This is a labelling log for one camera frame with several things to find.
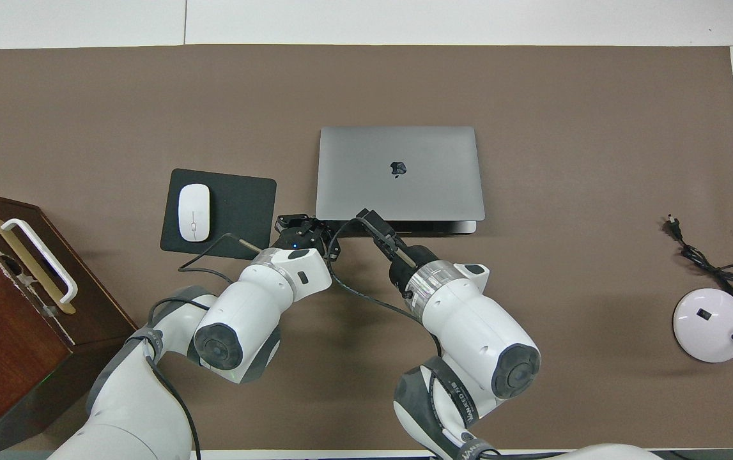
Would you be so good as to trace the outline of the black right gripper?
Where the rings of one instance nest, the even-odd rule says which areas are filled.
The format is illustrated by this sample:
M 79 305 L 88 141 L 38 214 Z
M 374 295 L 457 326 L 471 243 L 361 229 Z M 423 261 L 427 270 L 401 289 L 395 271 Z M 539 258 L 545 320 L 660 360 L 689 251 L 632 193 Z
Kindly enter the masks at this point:
M 401 295 L 409 295 L 407 292 L 411 277 L 420 268 L 436 261 L 437 255 L 427 247 L 399 247 L 394 228 L 374 210 L 361 210 L 357 213 L 357 220 L 372 236 L 379 250 L 395 251 L 390 260 L 389 280 Z

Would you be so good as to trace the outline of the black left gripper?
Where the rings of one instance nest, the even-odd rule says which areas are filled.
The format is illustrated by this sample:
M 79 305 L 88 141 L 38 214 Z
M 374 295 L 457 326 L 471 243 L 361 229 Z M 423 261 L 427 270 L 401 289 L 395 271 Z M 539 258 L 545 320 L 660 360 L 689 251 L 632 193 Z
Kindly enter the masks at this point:
M 342 224 L 335 220 L 319 220 L 305 213 L 279 215 L 275 221 L 278 233 L 274 247 L 278 249 L 316 249 L 328 261 L 336 261 L 341 247 L 337 231 Z

